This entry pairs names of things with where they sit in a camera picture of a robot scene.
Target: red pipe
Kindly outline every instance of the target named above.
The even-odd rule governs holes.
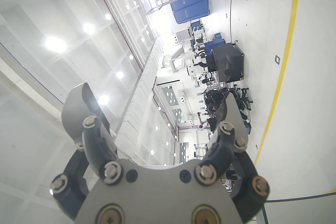
[[[124,33],[121,31],[121,28],[120,28],[118,22],[116,21],[116,19],[114,18],[113,14],[112,14],[112,12],[111,12],[111,10],[110,10],[110,8],[108,7],[107,2],[106,2],[105,0],[103,0],[103,1],[104,1],[105,5],[106,5],[107,9],[109,10],[109,12],[110,12],[110,14],[111,14],[113,20],[114,20],[115,23],[117,24],[117,27],[118,27],[118,29],[120,30],[120,33],[121,33],[121,35],[123,36],[123,38],[124,38],[124,40],[125,40],[127,46],[129,47],[129,49],[130,49],[130,51],[131,51],[131,53],[132,53],[132,55],[133,55],[133,57],[134,57],[136,63],[138,64],[138,66],[139,66],[139,68],[141,69],[141,71],[143,71],[143,69],[142,69],[142,67],[140,66],[138,60],[136,59],[136,56],[134,55],[134,53],[133,53],[133,51],[132,51],[130,45],[128,44],[128,42],[127,42],[127,40],[126,40],[126,38],[125,38],[125,36],[124,36]]]

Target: bolt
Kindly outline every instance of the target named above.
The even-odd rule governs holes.
[[[121,217],[117,210],[109,209],[105,211],[100,218],[99,224],[119,224]]]
[[[90,116],[88,116],[88,117],[86,117],[85,119],[84,119],[84,121],[83,121],[83,127],[84,128],[92,128],[92,127],[94,127],[95,125],[94,125],[94,121],[95,121],[95,119],[97,118],[97,116],[95,116],[95,115],[90,115]]]
[[[64,183],[65,183],[65,180],[59,177],[51,184],[51,189],[60,190],[61,187],[64,186]]]
[[[212,175],[213,175],[213,172],[209,166],[203,165],[201,167],[201,176],[204,179],[211,179]]]
[[[257,179],[256,180],[256,188],[260,191],[266,191],[267,182],[264,179]]]
[[[117,175],[117,167],[115,165],[110,165],[105,169],[105,177],[113,179]]]
[[[232,131],[232,129],[233,129],[233,125],[232,125],[231,123],[225,123],[225,124],[223,125],[223,128],[224,128],[224,130],[226,130],[227,132],[230,132],[230,131]]]

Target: ceiling light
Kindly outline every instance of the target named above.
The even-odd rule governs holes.
[[[49,37],[47,38],[46,47],[51,51],[62,53],[66,49],[66,44],[62,39]]]
[[[91,24],[84,24],[83,26],[83,30],[87,33],[87,34],[92,34],[94,32],[94,27]]]
[[[118,79],[121,79],[124,76],[124,73],[119,71],[119,72],[116,73],[116,76],[117,76]]]
[[[98,100],[98,103],[100,104],[100,105],[107,105],[107,103],[108,103],[108,96],[106,96],[106,95],[102,95],[102,96],[100,96],[99,97],[99,100]]]

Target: white floor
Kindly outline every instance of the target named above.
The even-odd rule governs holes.
[[[243,86],[254,104],[248,153],[257,155],[273,102],[292,0],[232,0],[232,41],[246,54]],[[270,199],[327,193],[336,188],[334,0],[299,0],[287,68],[256,167],[270,183]],[[212,0],[203,18],[208,34],[230,42],[230,3]]]

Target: screw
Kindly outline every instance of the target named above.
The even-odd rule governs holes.
[[[115,165],[110,165],[105,169],[105,177],[109,179],[115,178],[117,175],[117,167]]]
[[[97,118],[97,116],[95,116],[95,115],[90,115],[90,116],[88,116],[88,117],[86,117],[85,119],[84,119],[84,121],[83,121],[83,127],[84,128],[92,128],[92,127],[94,127],[95,125],[94,125],[94,121],[95,121],[95,119]]]
[[[118,205],[108,205],[98,214],[97,224],[121,224],[125,218]]]
[[[260,191],[266,191],[266,189],[267,189],[267,182],[264,179],[258,179],[256,181],[256,187]]]
[[[204,179],[211,179],[213,172],[209,166],[203,165],[201,167],[201,175]]]
[[[60,177],[58,177],[55,181],[53,181],[50,185],[50,188],[52,189],[53,193],[60,193],[62,192],[67,185],[67,177],[66,175],[62,174]]]
[[[60,190],[62,186],[64,186],[65,181],[59,177],[52,184],[51,189]]]

